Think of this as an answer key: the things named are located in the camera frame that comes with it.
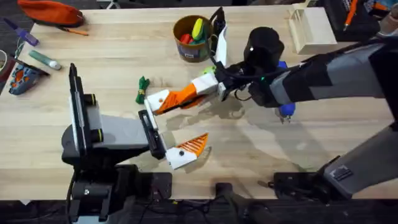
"glue stick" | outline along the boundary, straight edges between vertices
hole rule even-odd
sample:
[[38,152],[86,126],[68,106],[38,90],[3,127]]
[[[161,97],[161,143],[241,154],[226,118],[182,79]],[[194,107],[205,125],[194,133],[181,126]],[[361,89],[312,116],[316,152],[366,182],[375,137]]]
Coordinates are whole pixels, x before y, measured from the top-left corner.
[[49,66],[50,68],[53,68],[55,70],[60,70],[61,69],[61,65],[56,60],[51,59],[51,58],[49,58],[49,57],[47,57],[47,56],[45,56],[43,54],[40,54],[40,53],[38,53],[35,50],[31,50],[29,52],[29,55],[32,58],[34,58],[34,59],[42,62],[43,64]]

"wooden table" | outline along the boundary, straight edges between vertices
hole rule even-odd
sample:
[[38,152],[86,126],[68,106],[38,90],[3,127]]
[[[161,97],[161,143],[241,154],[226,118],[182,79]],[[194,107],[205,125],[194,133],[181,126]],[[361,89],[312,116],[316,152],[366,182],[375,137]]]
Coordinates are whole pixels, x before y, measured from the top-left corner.
[[[294,53],[288,10],[291,6],[226,7],[228,63],[243,59],[250,31],[274,28],[285,50],[282,60],[292,66]],[[35,25],[40,40],[35,49],[58,60],[59,72],[28,56],[21,60],[52,74],[21,96],[7,90],[0,96],[0,199],[64,199],[72,167],[61,161],[61,136],[71,123],[68,109],[68,67],[75,63],[87,93],[95,93],[103,114],[138,118],[144,107],[135,103],[138,79],[150,78],[148,93],[180,90],[210,61],[187,63],[178,56],[172,27],[189,14],[209,17],[215,7],[83,11],[90,36],[69,34]],[[273,109],[230,97],[190,110],[157,117],[167,139],[181,143],[209,132],[209,146],[198,161],[173,171],[167,161],[149,153],[126,163],[144,171],[172,172],[173,198],[209,198],[217,182],[231,182],[247,197],[275,198],[257,184],[276,171],[317,170],[387,126],[392,116],[384,100],[350,98],[299,103],[291,124],[281,124]],[[396,180],[368,188],[357,198],[397,198]]]

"pencil cup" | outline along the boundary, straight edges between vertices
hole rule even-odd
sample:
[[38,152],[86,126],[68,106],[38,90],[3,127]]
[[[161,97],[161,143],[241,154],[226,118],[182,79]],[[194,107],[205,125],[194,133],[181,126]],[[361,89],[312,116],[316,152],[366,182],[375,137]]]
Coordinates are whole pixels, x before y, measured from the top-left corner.
[[180,38],[184,34],[191,34],[193,26],[197,19],[202,18],[205,34],[207,35],[208,46],[211,46],[210,37],[213,33],[213,26],[210,24],[209,20],[203,16],[185,16],[178,20],[173,28],[175,43],[177,44],[178,52],[180,57],[187,62],[202,62],[206,60],[209,56],[209,51],[206,48],[205,43],[200,44],[184,44],[180,41]]

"wooden stand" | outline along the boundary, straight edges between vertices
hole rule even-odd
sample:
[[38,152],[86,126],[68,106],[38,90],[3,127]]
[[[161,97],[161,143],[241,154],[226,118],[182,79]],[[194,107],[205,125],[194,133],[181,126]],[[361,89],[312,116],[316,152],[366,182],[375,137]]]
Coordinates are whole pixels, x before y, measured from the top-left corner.
[[328,17],[322,7],[292,11],[289,27],[296,52],[300,55],[327,53],[337,45]]

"blue part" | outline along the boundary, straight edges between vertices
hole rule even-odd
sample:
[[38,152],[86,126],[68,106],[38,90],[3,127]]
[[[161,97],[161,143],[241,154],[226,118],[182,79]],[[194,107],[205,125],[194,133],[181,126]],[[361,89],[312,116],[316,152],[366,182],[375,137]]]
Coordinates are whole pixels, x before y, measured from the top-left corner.
[[282,105],[279,107],[280,115],[282,116],[293,116],[295,110],[296,110],[295,103]]
[[284,62],[284,61],[279,61],[278,67],[280,67],[280,68],[287,68],[287,64],[286,64],[286,62]]
[[[22,70],[24,71],[24,76],[22,77],[19,82],[16,82],[16,71],[17,70]],[[27,82],[24,81],[24,77],[29,77],[29,80]],[[40,77],[39,71],[27,68],[23,65],[18,65],[16,70],[12,73],[12,81],[10,83],[10,90],[9,93],[13,95],[20,95],[25,93],[28,89],[32,88],[34,86],[36,79]]]
[[[286,64],[286,62],[279,61],[278,67],[287,68],[287,64]],[[279,107],[280,115],[282,115],[282,116],[293,116],[295,110],[296,110],[295,103],[282,105]]]

